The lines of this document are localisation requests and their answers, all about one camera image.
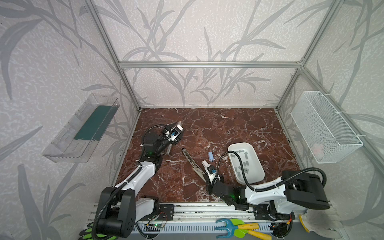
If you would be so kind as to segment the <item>blue staple box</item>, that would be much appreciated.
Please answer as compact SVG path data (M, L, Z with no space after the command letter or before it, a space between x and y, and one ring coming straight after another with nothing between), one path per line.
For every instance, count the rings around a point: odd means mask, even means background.
M209 152L209 161L210 162L213 162L215 159L214 159L214 155L213 155L213 152Z

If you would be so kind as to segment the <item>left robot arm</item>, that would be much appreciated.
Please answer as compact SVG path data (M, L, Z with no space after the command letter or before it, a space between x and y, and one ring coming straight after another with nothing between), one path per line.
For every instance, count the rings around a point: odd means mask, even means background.
M98 209L92 225L93 240L109 240L112 237L128 237L141 218L156 211L154 198L136 200L146 182L160 169L163 152L169 145L176 145L183 137L180 122L157 124L146 130L141 139L142 152L136 169L114 187L106 187L101 193Z

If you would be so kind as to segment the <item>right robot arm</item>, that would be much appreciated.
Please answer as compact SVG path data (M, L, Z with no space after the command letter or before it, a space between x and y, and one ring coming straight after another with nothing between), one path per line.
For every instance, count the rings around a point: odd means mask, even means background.
M203 161L209 179L209 193L215 195L235 210L245 211L254 207L271 221L287 219L295 211L328 210L326 197L326 173L319 168L306 168L301 171L283 171L282 175L270 182L252 186L246 181L244 186L233 187L225 184L219 174L219 166Z

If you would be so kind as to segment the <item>metal garden trowel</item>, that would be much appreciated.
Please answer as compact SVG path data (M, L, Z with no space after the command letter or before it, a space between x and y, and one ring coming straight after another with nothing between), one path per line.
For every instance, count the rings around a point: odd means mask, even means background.
M175 123L175 124L172 126L172 128L173 128L175 125L177 125L177 124L181 124L181 125L182 125L182 122L179 121L179 122ZM171 141L170 141L170 145L169 145L169 146L167 147L167 149L166 149L166 155L170 155L172 146L175 145L175 144L177 144L177 143L178 143L178 142L171 142Z

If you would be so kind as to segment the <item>white plastic tray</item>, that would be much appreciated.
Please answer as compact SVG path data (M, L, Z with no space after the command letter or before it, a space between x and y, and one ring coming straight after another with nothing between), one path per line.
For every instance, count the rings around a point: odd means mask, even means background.
M250 184L264 180L265 172L256 154L254 147L249 143L237 143L228 147L228 151L236 152L242 159L244 172ZM230 154L230 161L236 174L236 180L240 185L246 185L241 171L239 159L235 154Z

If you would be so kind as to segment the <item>teal toy garden rake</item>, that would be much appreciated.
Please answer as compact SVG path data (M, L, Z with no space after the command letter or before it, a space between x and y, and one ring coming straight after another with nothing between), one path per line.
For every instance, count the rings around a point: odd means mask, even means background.
M258 223L245 224L241 220L237 219L219 219L216 221L216 224L224 223L224 226L215 227L216 231L225 231L225 235L216 236L217 239L224 238L244 238L246 234L251 230L258 230L260 225Z

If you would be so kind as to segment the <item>green toy garden shovel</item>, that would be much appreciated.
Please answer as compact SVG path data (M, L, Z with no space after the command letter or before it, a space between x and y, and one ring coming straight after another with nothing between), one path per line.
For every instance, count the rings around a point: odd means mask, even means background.
M255 229L250 229L250 228L243 228L241 227L240 229L234 230L234 236L237 238L244 238L246 234L250 236L254 236L260 240L271 240L272 237L270 235L261 233L258 231L260 228L258 223L251 223L251 224L245 224L242 220L239 219L231 219L231 222L234 226L240 226L240 225L250 225L251 227L255 227Z

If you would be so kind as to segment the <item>white work glove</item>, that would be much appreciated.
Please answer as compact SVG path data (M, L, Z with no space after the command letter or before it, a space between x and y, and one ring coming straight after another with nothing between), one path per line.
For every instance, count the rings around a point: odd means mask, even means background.
M319 236L330 239L342 238L337 229L340 229L343 225L334 208L328 210L307 209L305 214L299 215L299 220L307 233L314 232Z

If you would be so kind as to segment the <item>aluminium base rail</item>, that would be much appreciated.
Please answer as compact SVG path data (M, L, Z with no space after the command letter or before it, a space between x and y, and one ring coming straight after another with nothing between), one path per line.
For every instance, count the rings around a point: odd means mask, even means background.
M258 223L259 232L271 233L270 227L290 220L289 215L268 213L272 204L250 206L247 210L235 210L224 202L175 202L160 203L159 215L155 220L143 217L138 221L139 227L133 226L131 235L142 231L147 235L157 234L223 234L215 230L224 223L216 220L230 219L234 224Z

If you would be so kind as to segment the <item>clear acrylic wall shelf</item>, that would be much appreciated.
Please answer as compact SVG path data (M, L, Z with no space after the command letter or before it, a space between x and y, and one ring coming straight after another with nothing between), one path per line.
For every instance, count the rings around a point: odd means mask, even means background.
M86 163L120 107L117 97L90 94L43 151L54 163Z

